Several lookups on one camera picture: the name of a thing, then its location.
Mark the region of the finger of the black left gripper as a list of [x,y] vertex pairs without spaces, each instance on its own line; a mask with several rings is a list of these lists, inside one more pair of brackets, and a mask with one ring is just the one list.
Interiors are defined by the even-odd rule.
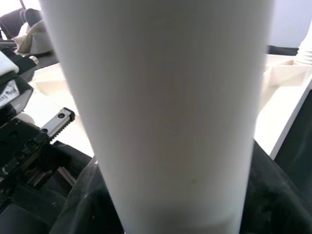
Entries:
[[65,180],[90,180],[92,178],[92,157],[60,141],[56,141],[52,148],[59,157],[60,166],[57,172]]

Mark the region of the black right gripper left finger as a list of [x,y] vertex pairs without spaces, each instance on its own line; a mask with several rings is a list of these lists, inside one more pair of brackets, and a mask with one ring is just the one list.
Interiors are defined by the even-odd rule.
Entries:
[[95,157],[79,174],[50,233],[124,233]]

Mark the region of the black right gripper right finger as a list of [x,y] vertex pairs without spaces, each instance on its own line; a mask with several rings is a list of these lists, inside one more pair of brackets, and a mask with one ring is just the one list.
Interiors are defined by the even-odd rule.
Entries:
[[286,173],[255,142],[240,233],[311,232],[311,205],[304,200]]

